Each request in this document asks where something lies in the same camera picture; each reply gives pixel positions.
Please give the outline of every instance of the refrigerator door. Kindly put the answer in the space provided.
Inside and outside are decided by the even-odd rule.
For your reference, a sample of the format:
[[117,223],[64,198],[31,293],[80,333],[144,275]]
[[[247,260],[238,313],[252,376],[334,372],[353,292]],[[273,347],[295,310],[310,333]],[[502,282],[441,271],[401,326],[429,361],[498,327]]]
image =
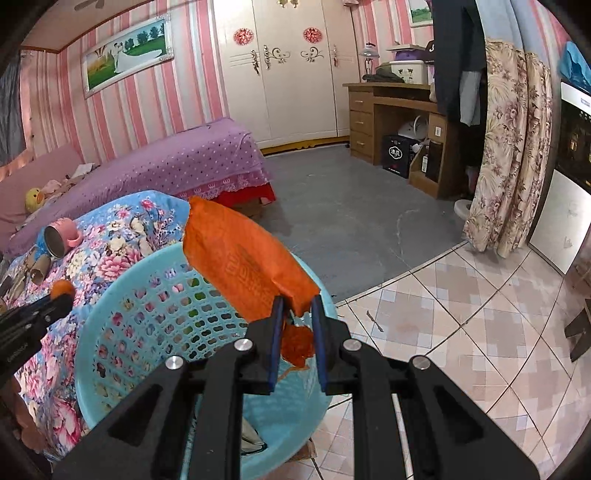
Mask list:
[[555,170],[530,245],[566,274],[590,224],[591,195]]

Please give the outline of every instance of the ceiling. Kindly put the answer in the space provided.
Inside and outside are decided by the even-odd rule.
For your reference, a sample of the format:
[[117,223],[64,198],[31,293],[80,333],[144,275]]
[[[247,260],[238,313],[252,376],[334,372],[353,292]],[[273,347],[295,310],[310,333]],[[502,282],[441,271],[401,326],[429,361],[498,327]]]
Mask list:
[[147,0],[59,0],[29,32],[23,48],[58,52],[97,25]]

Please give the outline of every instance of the pink pillow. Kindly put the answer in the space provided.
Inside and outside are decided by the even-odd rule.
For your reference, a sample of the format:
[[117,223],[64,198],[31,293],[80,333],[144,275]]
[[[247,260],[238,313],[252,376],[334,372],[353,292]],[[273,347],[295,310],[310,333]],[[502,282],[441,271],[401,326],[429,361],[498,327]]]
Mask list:
[[78,152],[67,144],[12,171],[0,182],[0,251],[6,249],[11,235],[28,216],[25,210],[27,191],[43,188],[50,180],[62,180],[66,175],[72,175],[81,163]]

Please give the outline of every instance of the black box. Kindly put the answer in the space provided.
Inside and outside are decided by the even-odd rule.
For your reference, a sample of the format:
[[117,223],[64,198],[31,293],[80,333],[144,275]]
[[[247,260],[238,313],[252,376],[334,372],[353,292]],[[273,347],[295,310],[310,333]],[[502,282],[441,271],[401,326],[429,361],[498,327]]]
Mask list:
[[384,135],[381,152],[382,168],[407,179],[410,164],[414,158],[413,145],[418,143],[420,142],[402,135]]

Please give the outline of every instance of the ceiling fan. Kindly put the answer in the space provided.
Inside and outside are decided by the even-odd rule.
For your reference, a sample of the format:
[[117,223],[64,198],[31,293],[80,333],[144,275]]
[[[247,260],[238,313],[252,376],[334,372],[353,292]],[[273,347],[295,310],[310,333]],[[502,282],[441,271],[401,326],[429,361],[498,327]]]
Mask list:
[[92,4],[96,3],[95,8],[103,8],[105,6],[105,0],[85,0],[84,2],[79,3],[74,7],[76,12],[91,6]]

